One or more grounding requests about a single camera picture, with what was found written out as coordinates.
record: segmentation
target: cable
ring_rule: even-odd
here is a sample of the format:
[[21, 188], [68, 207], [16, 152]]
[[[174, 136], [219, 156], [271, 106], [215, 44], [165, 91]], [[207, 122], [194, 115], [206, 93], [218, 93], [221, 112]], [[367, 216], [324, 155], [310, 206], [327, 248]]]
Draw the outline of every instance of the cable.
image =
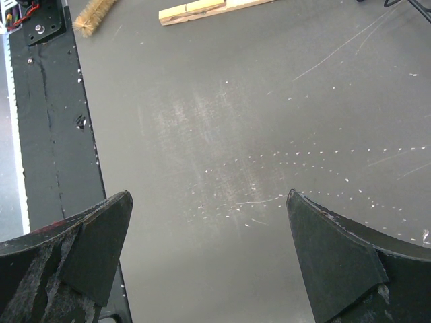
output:
[[11, 26], [8, 26], [8, 30], [13, 30], [17, 28], [23, 21], [27, 20], [37, 9], [39, 9], [40, 5], [34, 5], [32, 4], [30, 9], [27, 9], [27, 12], [25, 16], [21, 19], [18, 19], [16, 22], [14, 22]]

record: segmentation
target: red wire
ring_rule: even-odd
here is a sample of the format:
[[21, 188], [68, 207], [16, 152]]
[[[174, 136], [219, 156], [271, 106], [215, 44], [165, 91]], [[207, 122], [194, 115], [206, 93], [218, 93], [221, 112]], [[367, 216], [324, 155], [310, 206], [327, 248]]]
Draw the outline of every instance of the red wire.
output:
[[18, 19], [16, 22], [13, 23], [12, 26], [8, 26], [7, 29], [15, 29], [17, 28], [24, 20], [27, 20], [37, 9], [39, 9], [40, 5], [34, 5], [32, 8], [28, 11], [28, 13], [21, 19]]

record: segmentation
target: tan bristle brush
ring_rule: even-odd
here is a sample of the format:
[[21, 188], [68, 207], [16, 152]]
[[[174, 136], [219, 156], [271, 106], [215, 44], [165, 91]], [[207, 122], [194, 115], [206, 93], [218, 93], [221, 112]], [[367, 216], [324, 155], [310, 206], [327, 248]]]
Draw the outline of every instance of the tan bristle brush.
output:
[[117, 0], [90, 0], [73, 23], [73, 29], [82, 36], [91, 36]]

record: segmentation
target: wooden clothespin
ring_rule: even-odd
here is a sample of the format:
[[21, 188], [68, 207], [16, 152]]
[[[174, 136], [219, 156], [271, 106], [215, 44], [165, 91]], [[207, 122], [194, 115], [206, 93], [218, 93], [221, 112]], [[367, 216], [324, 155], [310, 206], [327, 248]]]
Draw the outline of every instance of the wooden clothespin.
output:
[[162, 25], [178, 24], [271, 1], [273, 0], [198, 0], [159, 11], [159, 20]]

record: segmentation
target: hole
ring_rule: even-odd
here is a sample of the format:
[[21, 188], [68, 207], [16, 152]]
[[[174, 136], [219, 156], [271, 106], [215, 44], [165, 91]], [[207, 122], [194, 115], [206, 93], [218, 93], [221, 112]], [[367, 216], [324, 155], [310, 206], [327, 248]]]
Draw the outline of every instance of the hole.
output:
[[83, 116], [82, 114], [80, 114], [76, 119], [75, 119], [75, 125], [78, 129], [81, 129], [82, 131], [84, 131], [84, 127], [87, 123], [87, 118], [85, 116]]

